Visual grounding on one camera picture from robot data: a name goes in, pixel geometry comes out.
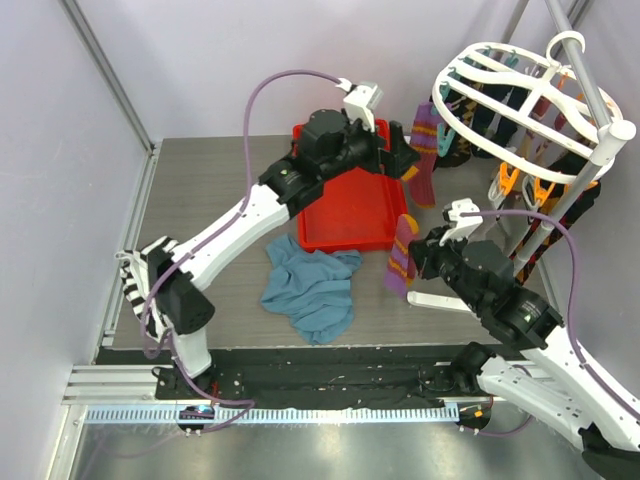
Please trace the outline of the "purple striped sock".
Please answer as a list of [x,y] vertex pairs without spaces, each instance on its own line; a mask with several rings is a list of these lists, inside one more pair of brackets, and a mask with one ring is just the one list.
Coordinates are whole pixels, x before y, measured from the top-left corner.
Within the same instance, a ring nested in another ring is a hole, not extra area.
[[409,246],[419,238],[419,225],[409,214],[398,217],[392,249],[384,275],[384,286],[397,297],[406,300],[415,274],[415,262],[411,259]]
[[419,161],[403,176],[402,180],[416,205],[431,208],[436,204],[432,175],[438,158],[438,111],[431,100],[421,103],[416,111],[410,135],[410,146],[419,154]]

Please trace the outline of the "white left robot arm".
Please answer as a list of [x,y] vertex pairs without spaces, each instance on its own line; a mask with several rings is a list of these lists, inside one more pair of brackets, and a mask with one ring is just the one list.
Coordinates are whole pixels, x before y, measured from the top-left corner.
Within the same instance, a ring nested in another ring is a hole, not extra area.
[[147,257],[148,299],[182,369],[179,388],[193,399],[212,389],[205,327],[215,307],[204,292],[227,265],[319,200],[329,181],[354,169],[400,179],[418,160],[400,123],[389,122],[382,135],[343,111],[318,110],[238,205],[189,241],[153,248]]

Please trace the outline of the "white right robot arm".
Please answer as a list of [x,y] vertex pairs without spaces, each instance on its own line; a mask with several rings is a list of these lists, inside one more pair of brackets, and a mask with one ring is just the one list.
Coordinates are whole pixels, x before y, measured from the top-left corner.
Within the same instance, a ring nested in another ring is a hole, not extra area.
[[520,285],[513,264],[491,241],[450,240],[445,228],[410,242],[420,278],[439,278],[501,344],[543,369],[553,387],[511,366],[499,354],[470,343],[454,360],[457,391],[482,390],[513,403],[579,449],[604,479],[639,476],[639,422],[589,375],[572,346],[562,316],[537,293]]

